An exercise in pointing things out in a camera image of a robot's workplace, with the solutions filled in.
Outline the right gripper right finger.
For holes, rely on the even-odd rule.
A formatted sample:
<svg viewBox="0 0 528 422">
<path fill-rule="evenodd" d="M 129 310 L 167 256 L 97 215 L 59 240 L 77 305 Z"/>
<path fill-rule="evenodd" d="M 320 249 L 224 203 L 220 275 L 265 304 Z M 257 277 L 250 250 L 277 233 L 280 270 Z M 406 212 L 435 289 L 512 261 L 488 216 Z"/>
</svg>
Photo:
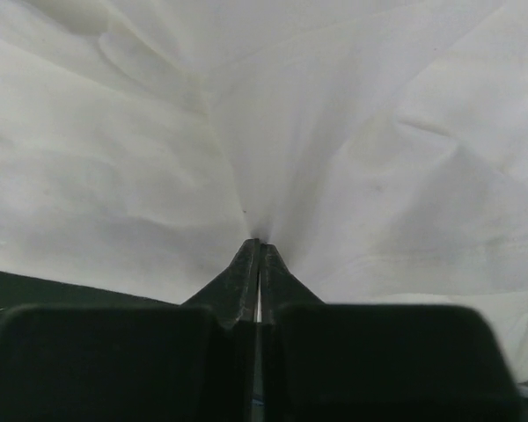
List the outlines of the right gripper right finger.
<svg viewBox="0 0 528 422">
<path fill-rule="evenodd" d="M 518 421 L 483 317 L 443 304 L 328 304 L 273 245 L 260 254 L 268 421 Z"/>
</svg>

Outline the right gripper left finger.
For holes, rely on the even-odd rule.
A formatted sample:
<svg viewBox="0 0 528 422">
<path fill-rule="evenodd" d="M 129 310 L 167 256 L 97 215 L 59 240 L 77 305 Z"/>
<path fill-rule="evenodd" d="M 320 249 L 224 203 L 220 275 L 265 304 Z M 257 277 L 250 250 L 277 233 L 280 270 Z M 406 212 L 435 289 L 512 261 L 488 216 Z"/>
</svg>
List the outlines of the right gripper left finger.
<svg viewBox="0 0 528 422">
<path fill-rule="evenodd" d="M 0 421 L 248 421 L 260 241 L 180 305 L 89 288 L 0 306 Z"/>
</svg>

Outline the white flower print t-shirt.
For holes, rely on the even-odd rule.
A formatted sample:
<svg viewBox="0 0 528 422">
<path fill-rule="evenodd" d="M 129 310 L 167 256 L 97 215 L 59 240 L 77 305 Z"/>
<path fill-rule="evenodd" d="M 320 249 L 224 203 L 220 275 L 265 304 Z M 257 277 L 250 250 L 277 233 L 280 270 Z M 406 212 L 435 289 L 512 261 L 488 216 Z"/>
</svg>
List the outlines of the white flower print t-shirt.
<svg viewBox="0 0 528 422">
<path fill-rule="evenodd" d="M 0 271 L 183 302 L 250 237 L 527 381 L 528 1 L 0 1 Z"/>
</svg>

